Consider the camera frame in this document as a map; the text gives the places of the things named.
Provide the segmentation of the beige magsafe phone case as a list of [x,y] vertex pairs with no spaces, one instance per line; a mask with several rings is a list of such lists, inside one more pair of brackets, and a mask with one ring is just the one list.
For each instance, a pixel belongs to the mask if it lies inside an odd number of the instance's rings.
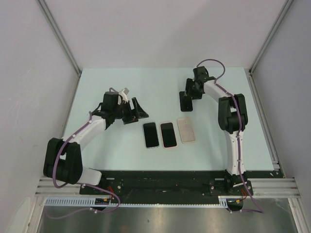
[[195,142],[196,138],[193,125],[189,117],[179,118],[177,120],[177,125],[182,143],[187,144]]

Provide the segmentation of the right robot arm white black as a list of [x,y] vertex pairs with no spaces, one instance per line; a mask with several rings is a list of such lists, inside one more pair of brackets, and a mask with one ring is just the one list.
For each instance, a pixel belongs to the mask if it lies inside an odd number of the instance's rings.
[[224,132],[227,147],[227,168],[225,169],[224,189],[230,195],[241,189],[248,190],[246,170],[243,164],[243,132],[248,124],[245,97],[232,94],[209,75],[204,66],[193,69],[194,77],[186,80],[185,91],[179,93],[182,112],[193,110],[192,101],[200,100],[204,94],[218,103],[218,124]]

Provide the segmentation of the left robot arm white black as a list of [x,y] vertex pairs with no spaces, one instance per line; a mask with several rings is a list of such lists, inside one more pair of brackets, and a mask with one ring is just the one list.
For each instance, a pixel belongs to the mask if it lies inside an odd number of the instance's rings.
[[56,188],[62,188],[58,181],[67,184],[90,184],[97,194],[107,190],[107,181],[98,170],[83,166],[83,149],[99,134],[120,119],[124,124],[135,123],[148,118],[136,98],[127,97],[128,89],[119,92],[107,91],[98,107],[89,112],[87,122],[68,138],[52,138],[48,141],[43,174],[53,181]]

